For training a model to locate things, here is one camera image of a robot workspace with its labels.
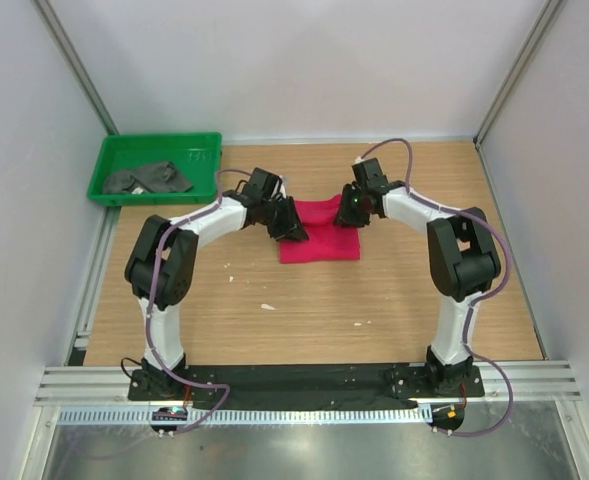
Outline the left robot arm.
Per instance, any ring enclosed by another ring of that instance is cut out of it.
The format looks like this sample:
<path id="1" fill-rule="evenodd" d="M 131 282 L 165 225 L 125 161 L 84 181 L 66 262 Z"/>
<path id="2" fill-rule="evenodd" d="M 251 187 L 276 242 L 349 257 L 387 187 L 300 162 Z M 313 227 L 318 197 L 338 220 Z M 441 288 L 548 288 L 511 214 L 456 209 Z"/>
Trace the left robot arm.
<path id="1" fill-rule="evenodd" d="M 213 203 L 192 213 L 148 217 L 125 267 L 144 320 L 145 351 L 130 376 L 131 400 L 178 398 L 188 387 L 181 341 L 180 304 L 187 296 L 198 250 L 249 226 L 263 225 L 273 240 L 309 239 L 286 194 L 283 178 L 261 168 L 246 173 L 231 190 L 220 189 Z"/>

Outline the pink red t-shirt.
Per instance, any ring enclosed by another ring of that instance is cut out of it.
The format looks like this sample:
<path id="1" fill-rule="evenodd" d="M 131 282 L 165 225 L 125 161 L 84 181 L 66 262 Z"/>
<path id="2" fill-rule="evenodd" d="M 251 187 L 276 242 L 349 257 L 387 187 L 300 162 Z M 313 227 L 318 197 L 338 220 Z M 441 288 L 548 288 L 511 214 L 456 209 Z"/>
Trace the pink red t-shirt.
<path id="1" fill-rule="evenodd" d="M 340 198 L 340 195 L 335 195 L 322 201 L 295 201 L 298 216 L 308 239 L 302 242 L 281 242 L 281 264 L 358 261 L 361 258 L 358 230 L 333 224 L 339 210 Z"/>

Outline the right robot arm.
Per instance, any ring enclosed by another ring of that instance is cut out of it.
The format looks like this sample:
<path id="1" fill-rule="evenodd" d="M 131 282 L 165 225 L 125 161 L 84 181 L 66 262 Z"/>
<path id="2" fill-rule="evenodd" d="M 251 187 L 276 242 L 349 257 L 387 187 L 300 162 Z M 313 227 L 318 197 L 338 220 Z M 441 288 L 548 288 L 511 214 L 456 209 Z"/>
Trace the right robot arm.
<path id="1" fill-rule="evenodd" d="M 426 236 L 430 276 L 441 304 L 424 381 L 435 395 L 455 395 L 472 376 L 470 340 L 478 307 L 502 269 L 494 231 L 481 209 L 455 209 L 416 193 L 403 181 L 390 181 L 375 158 L 356 160 L 352 171 L 354 180 L 343 187 L 336 226 L 361 228 L 376 215 Z"/>

